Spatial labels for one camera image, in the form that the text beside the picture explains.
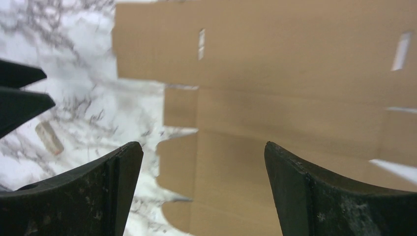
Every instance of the black object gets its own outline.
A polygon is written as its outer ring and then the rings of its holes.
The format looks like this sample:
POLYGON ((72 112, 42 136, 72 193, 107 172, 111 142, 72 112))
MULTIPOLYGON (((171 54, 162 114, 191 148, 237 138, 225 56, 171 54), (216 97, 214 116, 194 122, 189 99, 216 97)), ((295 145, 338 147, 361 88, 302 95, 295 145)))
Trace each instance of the black object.
POLYGON ((417 193, 343 177, 268 142, 283 236, 417 236, 417 193))
POLYGON ((143 152, 130 142, 83 166, 0 192, 1 236, 122 236, 143 152))
POLYGON ((41 69, 0 60, 0 138, 55 106, 47 94, 19 90, 45 78, 41 69))

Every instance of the brown cardboard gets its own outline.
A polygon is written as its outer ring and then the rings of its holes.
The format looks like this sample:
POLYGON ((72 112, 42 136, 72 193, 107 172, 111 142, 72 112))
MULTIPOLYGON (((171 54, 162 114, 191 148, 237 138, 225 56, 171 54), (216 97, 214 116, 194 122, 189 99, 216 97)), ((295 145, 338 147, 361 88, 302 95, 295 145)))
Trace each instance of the brown cardboard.
POLYGON ((164 124, 196 135, 158 145, 158 183, 191 197, 168 221, 196 236, 282 235, 263 159, 266 141, 343 176, 417 187, 368 161, 416 165, 417 47, 390 71, 413 1, 201 0, 117 4, 120 77, 167 88, 164 124), (204 56, 198 60, 204 29, 204 56))

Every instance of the unfolded cardboard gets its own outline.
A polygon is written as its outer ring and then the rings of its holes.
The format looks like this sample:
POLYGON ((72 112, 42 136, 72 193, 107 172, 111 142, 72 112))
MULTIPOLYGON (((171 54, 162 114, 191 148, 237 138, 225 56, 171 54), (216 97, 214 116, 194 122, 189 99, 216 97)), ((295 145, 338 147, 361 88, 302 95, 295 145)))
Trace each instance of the unfolded cardboard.
POLYGON ((158 183, 193 198, 166 218, 197 236, 281 235, 263 149, 273 141, 341 175, 417 191, 369 164, 417 166, 417 47, 391 71, 417 3, 201 0, 119 3, 120 77, 167 88, 165 125, 196 135, 159 144, 158 183))

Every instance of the flattened cardboard box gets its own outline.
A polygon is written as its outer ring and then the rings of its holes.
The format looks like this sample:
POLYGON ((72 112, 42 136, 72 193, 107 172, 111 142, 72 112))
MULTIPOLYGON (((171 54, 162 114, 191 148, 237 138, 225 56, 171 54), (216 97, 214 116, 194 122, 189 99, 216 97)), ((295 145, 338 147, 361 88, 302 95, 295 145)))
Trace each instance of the flattened cardboard box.
POLYGON ((387 111, 417 105, 413 42, 403 70, 390 71, 400 34, 416 26, 416 7, 406 0, 117 4, 120 77, 200 86, 166 89, 165 124, 199 128, 158 146, 159 184, 194 199, 165 204, 167 219, 197 236, 281 235, 266 141, 341 175, 416 191, 368 163, 417 166, 410 141, 417 116, 387 111))

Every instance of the marble countertop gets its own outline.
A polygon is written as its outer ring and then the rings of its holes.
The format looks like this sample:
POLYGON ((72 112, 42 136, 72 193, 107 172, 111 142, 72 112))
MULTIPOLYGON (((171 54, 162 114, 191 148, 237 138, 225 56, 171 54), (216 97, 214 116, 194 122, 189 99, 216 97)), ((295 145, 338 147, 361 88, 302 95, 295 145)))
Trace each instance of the marble countertop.
POLYGON ((0 58, 41 67, 48 78, 25 89, 57 104, 0 140, 0 187, 16 190, 138 141, 145 156, 125 235, 189 235, 163 217, 164 202, 188 199, 158 186, 155 151, 159 142, 197 130, 163 126, 164 84, 117 77, 114 9, 112 0, 0 3, 0 58), (64 146, 58 155, 35 131, 45 121, 64 146))

